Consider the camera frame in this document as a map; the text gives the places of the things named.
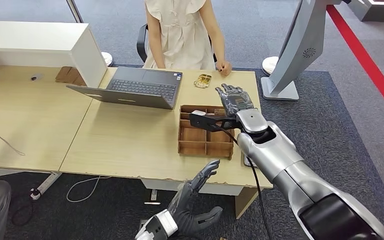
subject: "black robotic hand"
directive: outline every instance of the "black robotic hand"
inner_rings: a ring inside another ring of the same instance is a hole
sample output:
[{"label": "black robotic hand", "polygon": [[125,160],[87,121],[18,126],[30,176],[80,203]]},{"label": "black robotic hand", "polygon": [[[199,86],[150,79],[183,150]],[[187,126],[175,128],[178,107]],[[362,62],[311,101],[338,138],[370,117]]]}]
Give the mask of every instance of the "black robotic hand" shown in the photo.
[{"label": "black robotic hand", "polygon": [[220,160],[208,163],[194,178],[187,181],[177,192],[167,210],[178,227],[179,235],[191,236],[218,222],[223,208],[216,206],[210,212],[192,215],[193,198],[198,194],[207,179],[215,175]]},{"label": "black robotic hand", "polygon": [[254,104],[245,90],[225,83],[221,86],[224,88],[224,91],[220,87],[216,87],[215,90],[220,95],[221,103],[228,117],[235,116],[240,110],[254,108]]}]

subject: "laptop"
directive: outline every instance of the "laptop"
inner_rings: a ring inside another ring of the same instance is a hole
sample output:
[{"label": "laptop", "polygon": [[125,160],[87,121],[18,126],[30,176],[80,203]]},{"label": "laptop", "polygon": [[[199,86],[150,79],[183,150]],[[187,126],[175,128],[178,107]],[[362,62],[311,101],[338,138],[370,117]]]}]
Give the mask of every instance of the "laptop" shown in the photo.
[{"label": "laptop", "polygon": [[67,88],[106,103],[172,110],[182,72],[120,66],[106,89],[67,85]]}]

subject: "robot wrist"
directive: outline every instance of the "robot wrist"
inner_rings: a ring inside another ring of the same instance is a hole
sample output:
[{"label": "robot wrist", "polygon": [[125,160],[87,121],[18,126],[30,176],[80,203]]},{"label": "robot wrist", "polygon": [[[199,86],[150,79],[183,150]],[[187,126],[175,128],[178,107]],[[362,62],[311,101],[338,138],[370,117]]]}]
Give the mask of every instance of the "robot wrist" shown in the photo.
[{"label": "robot wrist", "polygon": [[167,240],[178,230],[178,226],[167,209],[151,217],[134,239]]}]

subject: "cardboard piece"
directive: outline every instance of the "cardboard piece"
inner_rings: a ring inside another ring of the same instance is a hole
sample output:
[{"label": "cardboard piece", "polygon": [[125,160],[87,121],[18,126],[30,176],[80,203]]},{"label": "cardboard piece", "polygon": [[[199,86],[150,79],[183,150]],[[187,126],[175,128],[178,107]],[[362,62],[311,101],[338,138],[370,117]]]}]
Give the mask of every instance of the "cardboard piece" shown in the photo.
[{"label": "cardboard piece", "polygon": [[[198,110],[209,116],[225,116],[222,106],[180,106],[180,120],[178,133],[178,153],[231,159],[233,155],[233,141],[223,131],[209,132],[191,126],[189,114]],[[228,130],[235,136],[233,129]]]},{"label": "cardboard piece", "polygon": [[61,67],[58,75],[56,75],[55,82],[73,84],[77,86],[86,86],[86,83],[83,80],[83,77],[80,75],[79,71],[72,66]]}]

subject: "red line on floor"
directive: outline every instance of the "red line on floor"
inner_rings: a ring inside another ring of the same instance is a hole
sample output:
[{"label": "red line on floor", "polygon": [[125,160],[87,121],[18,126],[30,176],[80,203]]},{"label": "red line on floor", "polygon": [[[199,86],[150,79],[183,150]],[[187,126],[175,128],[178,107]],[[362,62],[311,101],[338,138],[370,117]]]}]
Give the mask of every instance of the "red line on floor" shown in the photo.
[{"label": "red line on floor", "polygon": [[369,53],[366,51],[362,43],[351,30],[350,26],[348,26],[348,24],[342,18],[338,10],[333,5],[328,5],[326,10],[329,13],[330,18],[332,18],[333,23],[336,25],[340,34],[342,35],[343,39],[348,44],[352,53],[354,53],[361,66],[384,98],[384,75],[382,74],[381,70],[370,57]]}]

